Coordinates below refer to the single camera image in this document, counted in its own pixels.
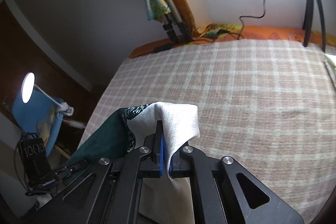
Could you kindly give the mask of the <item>cream folded clothes pile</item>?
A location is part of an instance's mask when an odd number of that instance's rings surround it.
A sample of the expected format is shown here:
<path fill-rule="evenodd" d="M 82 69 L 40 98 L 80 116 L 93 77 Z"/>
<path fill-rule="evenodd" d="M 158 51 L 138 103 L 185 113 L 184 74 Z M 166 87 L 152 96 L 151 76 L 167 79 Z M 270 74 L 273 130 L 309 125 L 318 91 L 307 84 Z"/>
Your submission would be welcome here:
<path fill-rule="evenodd" d="M 335 64 L 335 55 L 325 54 L 325 65 L 331 76 L 336 77 L 336 64 Z"/>

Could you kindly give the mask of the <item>pink plaid bed blanket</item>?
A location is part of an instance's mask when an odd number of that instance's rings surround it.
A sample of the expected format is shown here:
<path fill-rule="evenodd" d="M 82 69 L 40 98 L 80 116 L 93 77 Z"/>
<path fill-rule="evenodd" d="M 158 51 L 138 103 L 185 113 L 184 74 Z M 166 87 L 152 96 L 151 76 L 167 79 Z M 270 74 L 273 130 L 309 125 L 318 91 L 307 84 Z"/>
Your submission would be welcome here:
<path fill-rule="evenodd" d="M 335 187 L 335 89 L 319 46 L 239 40 L 125 60 L 83 134 L 114 111 L 151 102 L 197 105 L 207 155 L 233 156 L 302 215 Z"/>

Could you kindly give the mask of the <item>black power bank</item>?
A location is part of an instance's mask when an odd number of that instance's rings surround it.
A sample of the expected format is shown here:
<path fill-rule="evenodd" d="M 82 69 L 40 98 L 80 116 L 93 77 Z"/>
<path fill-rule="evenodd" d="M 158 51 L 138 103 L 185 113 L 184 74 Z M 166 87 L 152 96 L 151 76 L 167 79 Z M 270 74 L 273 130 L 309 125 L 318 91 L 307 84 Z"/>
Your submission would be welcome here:
<path fill-rule="evenodd" d="M 55 197 L 59 192 L 59 179 L 56 170 L 51 169 L 47 161 L 42 138 L 36 133 L 22 132 L 14 152 L 19 154 L 23 165 L 23 178 L 19 182 L 26 190 L 26 195 L 49 194 Z"/>

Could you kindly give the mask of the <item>blue chair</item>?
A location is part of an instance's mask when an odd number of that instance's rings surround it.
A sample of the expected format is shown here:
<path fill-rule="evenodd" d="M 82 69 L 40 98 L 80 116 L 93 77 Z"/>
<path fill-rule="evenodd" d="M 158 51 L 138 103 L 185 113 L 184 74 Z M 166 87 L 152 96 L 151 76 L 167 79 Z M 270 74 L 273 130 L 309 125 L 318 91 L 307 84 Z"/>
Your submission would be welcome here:
<path fill-rule="evenodd" d="M 37 90 L 33 91 L 27 103 L 22 101 L 21 91 L 19 91 L 12 105 L 13 117 L 24 132 L 36 132 L 39 124 L 47 122 L 50 115 L 55 114 L 51 123 L 50 137 L 45 144 L 46 156 L 49 156 L 54 147 L 63 119 L 63 114 L 56 113 L 57 107 L 57 104 Z"/>

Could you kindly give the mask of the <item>silver folded tripod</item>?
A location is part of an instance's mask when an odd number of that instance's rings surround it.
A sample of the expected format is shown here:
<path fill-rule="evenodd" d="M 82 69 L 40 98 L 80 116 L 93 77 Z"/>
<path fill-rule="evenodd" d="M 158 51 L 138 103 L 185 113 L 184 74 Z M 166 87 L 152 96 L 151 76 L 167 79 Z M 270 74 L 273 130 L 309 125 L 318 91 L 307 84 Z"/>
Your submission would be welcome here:
<path fill-rule="evenodd" d="M 145 0 L 147 17 L 162 23 L 172 43 L 189 42 L 191 35 L 173 0 Z"/>

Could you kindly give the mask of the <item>white round desk lamp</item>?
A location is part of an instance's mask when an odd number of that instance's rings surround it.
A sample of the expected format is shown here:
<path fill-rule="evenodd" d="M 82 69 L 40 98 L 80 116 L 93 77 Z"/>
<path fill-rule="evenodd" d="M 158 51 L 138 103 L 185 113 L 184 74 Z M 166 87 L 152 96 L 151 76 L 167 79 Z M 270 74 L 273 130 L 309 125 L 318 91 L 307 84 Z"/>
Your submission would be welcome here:
<path fill-rule="evenodd" d="M 49 96 L 42 88 L 40 88 L 35 83 L 35 74 L 33 72 L 29 72 L 25 75 L 25 78 L 23 79 L 22 86 L 21 86 L 21 99 L 23 103 L 28 103 L 29 100 L 32 97 L 34 89 L 37 89 L 40 91 L 44 96 L 46 96 L 48 99 L 50 99 L 53 103 L 55 103 L 58 108 L 57 112 L 61 113 L 66 116 L 72 116 L 74 114 L 74 108 L 71 107 L 66 102 L 58 102 L 56 99 Z"/>

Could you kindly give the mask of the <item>colourful floral scarf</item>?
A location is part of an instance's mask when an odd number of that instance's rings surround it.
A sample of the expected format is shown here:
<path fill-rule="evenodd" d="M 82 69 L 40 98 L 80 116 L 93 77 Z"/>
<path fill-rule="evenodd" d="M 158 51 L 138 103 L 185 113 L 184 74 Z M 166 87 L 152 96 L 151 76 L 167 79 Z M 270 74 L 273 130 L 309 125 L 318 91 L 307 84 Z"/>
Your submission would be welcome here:
<path fill-rule="evenodd" d="M 243 38 L 241 30 L 236 31 L 225 24 L 211 23 L 197 28 L 187 0 L 145 0 L 145 6 L 147 18 L 161 22 L 173 43 L 216 40 L 222 34 Z"/>

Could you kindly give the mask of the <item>orange bed sheet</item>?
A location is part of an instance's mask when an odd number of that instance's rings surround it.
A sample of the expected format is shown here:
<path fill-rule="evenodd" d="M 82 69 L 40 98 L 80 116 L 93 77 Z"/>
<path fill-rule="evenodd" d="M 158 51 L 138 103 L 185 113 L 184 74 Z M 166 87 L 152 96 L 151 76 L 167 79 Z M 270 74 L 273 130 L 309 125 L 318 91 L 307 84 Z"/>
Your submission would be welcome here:
<path fill-rule="evenodd" d="M 230 34 L 219 35 L 216 39 L 214 38 L 200 38 L 192 42 L 192 44 L 200 44 L 209 46 L 213 42 L 230 42 L 237 39 L 237 35 L 234 34 L 234 30 L 239 32 L 239 26 L 228 25 L 227 29 L 230 30 Z M 300 28 L 290 28 L 290 27 L 267 27 L 267 26 L 246 26 L 244 27 L 241 39 L 255 39 L 255 40 L 291 40 L 295 42 L 303 43 L 305 36 L 305 31 Z M 170 44 L 169 38 L 157 40 L 155 42 L 144 44 L 135 48 L 129 58 L 133 59 L 140 56 L 145 56 L 154 52 L 157 47 Z"/>

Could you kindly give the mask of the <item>small black light tripod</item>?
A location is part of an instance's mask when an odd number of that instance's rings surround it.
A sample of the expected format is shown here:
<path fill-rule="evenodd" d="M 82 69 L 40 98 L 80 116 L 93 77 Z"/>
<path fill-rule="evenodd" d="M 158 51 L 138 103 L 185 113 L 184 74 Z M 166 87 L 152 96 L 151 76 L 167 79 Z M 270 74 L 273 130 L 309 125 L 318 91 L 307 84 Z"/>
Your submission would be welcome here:
<path fill-rule="evenodd" d="M 322 0 L 316 0 L 317 7 L 319 11 L 319 20 L 321 24 L 321 38 L 322 38 L 322 46 L 321 50 L 323 53 L 326 52 L 326 26 L 325 26 L 325 16 L 323 12 L 323 5 Z M 307 47 L 310 40 L 312 24 L 313 24 L 313 13 L 314 13 L 314 0 L 306 0 L 306 9 L 305 9 L 305 16 L 303 20 L 302 29 L 305 31 L 305 36 L 303 40 L 303 46 Z"/>

